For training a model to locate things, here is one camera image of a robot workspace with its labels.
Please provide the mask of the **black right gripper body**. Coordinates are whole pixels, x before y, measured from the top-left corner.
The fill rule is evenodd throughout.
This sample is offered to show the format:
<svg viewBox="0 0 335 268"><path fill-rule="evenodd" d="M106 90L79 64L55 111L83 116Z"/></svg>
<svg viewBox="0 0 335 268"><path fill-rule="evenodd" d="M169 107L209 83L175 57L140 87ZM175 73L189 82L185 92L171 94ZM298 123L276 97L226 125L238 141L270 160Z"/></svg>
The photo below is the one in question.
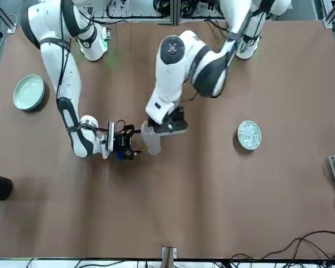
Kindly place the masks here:
<svg viewBox="0 0 335 268"><path fill-rule="evenodd" d="M114 135L114 151L126 152L131 149L131 135L118 133Z"/></svg>

